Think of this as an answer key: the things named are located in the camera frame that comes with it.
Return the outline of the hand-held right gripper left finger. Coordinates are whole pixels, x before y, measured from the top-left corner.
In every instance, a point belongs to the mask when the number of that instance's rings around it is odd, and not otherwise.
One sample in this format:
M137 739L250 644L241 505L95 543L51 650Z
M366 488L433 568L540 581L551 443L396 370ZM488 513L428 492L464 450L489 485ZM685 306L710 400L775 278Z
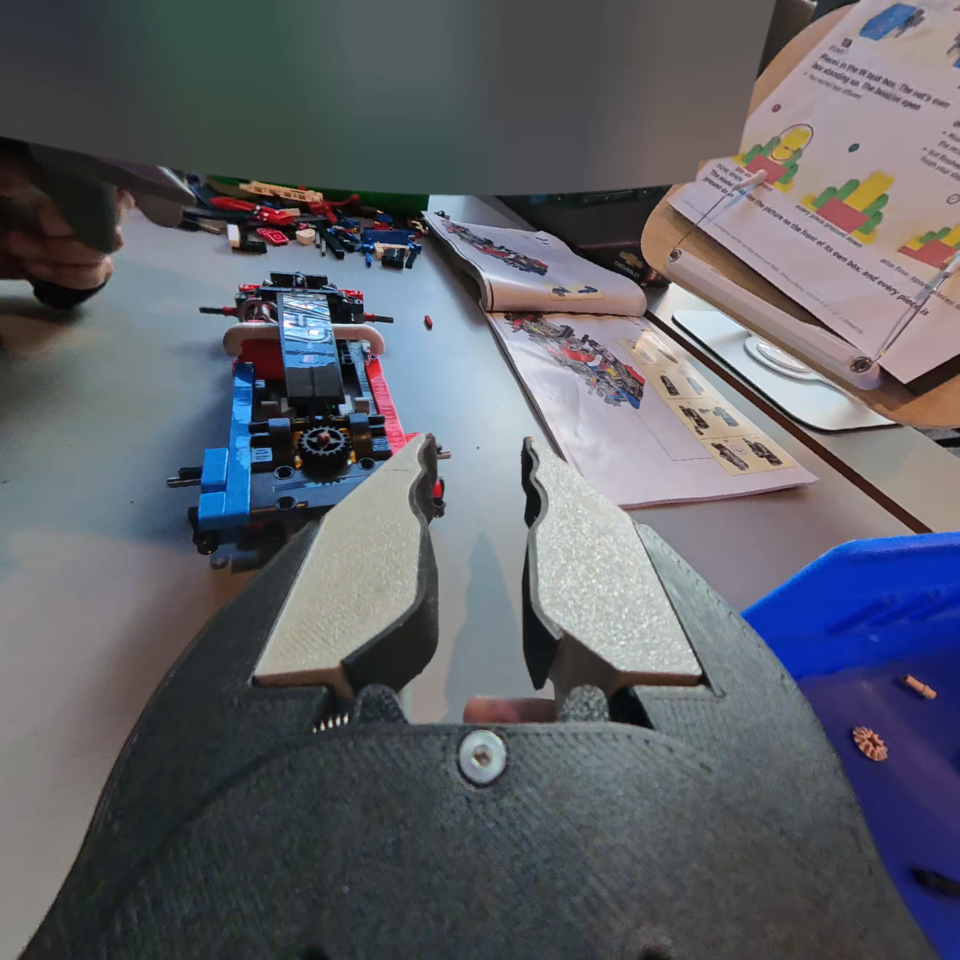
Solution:
M434 520L438 449L416 434L255 576L262 633L253 683L267 690L401 692L439 641Z

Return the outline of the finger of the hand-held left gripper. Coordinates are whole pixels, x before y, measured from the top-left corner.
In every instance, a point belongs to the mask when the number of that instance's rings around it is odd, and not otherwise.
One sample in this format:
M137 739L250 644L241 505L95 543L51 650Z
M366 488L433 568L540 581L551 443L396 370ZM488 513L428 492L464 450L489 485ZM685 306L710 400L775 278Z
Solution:
M120 165L118 186L150 222L178 228L187 210L196 206L193 191L173 171L156 165Z

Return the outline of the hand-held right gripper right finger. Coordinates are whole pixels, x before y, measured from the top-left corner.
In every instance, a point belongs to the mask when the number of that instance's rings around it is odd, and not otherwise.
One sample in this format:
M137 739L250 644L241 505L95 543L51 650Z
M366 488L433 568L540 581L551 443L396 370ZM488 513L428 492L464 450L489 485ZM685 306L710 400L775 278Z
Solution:
M532 437L521 485L522 646L534 688L698 686L702 665L628 513Z

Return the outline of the pile of bricks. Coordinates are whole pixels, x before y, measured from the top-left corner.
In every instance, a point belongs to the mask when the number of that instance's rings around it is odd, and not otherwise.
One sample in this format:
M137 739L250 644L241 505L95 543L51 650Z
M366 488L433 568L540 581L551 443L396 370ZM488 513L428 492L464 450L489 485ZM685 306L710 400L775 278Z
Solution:
M337 209L323 202L287 206L270 200L249 201L215 192L203 174L186 174L196 205L184 213L179 228L225 237L235 255L263 256L286 246L316 249L338 260L362 258L366 268L386 258L390 270L409 269L423 248L425 211L398 215Z

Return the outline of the toy brick car chassis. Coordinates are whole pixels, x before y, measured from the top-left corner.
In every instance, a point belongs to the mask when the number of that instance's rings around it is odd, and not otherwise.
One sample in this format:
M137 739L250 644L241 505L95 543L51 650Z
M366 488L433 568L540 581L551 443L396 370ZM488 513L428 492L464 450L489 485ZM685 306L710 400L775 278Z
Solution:
M323 274L273 271L241 284L222 335L232 395L225 446L167 480L196 487L187 511L213 567L258 570L413 438L402 428L381 355L391 317Z

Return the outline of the blue plastic bin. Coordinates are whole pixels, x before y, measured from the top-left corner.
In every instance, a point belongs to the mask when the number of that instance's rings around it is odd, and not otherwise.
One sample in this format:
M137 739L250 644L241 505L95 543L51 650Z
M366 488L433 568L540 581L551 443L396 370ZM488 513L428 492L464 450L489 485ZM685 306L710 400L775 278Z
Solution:
M958 900L911 868L959 880L959 534L843 544L742 616L810 702L914 919L942 958L958 958ZM913 693L906 674L938 697ZM855 726L880 734L887 761L859 752Z

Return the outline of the person's right hand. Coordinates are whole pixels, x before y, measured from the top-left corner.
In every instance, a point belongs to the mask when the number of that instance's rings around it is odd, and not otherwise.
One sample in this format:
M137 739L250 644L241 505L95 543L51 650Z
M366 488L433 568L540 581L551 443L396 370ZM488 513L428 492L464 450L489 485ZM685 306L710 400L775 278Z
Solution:
M462 711L462 722L472 725L545 724L557 720L554 701L546 698L498 698L478 695Z

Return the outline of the toy building instruction booklet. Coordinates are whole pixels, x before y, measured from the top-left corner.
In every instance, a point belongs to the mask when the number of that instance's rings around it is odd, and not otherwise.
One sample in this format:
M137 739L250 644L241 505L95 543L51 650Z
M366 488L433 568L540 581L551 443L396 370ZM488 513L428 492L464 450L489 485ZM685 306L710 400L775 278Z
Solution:
M631 279L544 232L427 212L570 466L624 509L740 498L816 476L644 317Z

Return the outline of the wooden document stand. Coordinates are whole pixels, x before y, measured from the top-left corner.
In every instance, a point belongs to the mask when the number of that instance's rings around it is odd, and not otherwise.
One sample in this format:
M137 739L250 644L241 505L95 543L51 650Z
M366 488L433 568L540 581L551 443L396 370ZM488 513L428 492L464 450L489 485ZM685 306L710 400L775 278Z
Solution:
M757 79L747 119L855 4L817 19L786 43ZM715 160L737 153L742 135L732 154ZM901 382L673 209L668 198L710 161L667 193L642 235L642 252L654 269L706 304L679 310L675 323L804 426L957 428L958 355Z

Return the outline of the printed instruction sheet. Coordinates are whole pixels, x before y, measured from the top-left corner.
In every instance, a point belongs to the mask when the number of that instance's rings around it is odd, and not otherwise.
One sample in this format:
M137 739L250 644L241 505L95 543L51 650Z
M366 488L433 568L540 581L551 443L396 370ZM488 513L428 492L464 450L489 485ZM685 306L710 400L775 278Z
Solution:
M959 347L958 2L858 2L668 198L902 383Z

